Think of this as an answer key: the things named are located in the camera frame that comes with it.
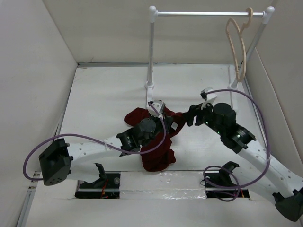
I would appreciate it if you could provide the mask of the beige wooden hanger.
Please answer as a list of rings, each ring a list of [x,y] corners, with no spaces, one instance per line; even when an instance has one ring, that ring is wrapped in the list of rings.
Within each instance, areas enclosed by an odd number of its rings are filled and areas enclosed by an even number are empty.
[[[248,7],[246,12],[248,13],[248,19],[246,22],[243,22],[241,26],[239,26],[237,21],[233,18],[229,18],[225,26],[225,33],[232,53],[236,84],[243,81],[247,68],[247,54],[243,32],[250,27],[253,17],[253,9]]]

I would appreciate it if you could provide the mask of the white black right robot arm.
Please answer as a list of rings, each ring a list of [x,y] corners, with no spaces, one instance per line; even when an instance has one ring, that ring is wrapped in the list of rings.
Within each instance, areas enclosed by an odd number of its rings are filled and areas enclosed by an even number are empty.
[[[294,174],[263,147],[246,128],[236,123],[236,112],[227,103],[203,102],[183,113],[188,126],[204,124],[220,135],[224,146],[247,160],[263,175],[242,186],[270,201],[289,221],[303,215],[303,179]]]

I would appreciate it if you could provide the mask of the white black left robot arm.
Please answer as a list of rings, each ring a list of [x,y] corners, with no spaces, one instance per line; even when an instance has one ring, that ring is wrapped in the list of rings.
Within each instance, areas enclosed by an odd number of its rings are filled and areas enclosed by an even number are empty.
[[[170,116],[149,116],[134,127],[99,142],[68,144],[63,138],[57,139],[39,155],[43,183],[53,186],[72,179],[101,187],[106,181],[105,170],[99,163],[101,158],[143,154],[142,149],[159,134],[167,135],[172,124]]]

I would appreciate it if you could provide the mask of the dark red t shirt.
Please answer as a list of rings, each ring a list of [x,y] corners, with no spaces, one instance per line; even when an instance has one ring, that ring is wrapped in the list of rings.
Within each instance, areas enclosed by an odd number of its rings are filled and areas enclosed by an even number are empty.
[[[179,134],[186,121],[182,112],[175,113],[168,108],[164,108],[164,113],[173,118],[173,126],[166,135],[164,142],[156,150],[141,155],[142,166],[148,172],[162,171],[176,162],[175,152],[171,148],[171,138]],[[124,122],[130,126],[135,126],[148,116],[149,113],[146,109],[137,107],[124,117]]]

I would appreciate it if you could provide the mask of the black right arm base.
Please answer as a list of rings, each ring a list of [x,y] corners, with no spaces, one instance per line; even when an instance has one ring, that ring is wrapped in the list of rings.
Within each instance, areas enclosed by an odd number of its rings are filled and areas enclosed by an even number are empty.
[[[216,198],[224,202],[234,201],[236,198],[250,198],[248,189],[233,189],[238,182],[234,178],[233,170],[239,164],[229,161],[221,166],[209,166],[204,170],[205,176],[200,184],[205,187],[207,198]]]

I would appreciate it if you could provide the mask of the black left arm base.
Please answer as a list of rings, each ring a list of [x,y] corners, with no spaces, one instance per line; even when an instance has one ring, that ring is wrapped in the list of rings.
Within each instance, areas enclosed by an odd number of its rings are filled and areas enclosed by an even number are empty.
[[[121,172],[106,172],[101,164],[96,164],[99,178],[88,183],[78,181],[75,192],[77,199],[119,199]]]

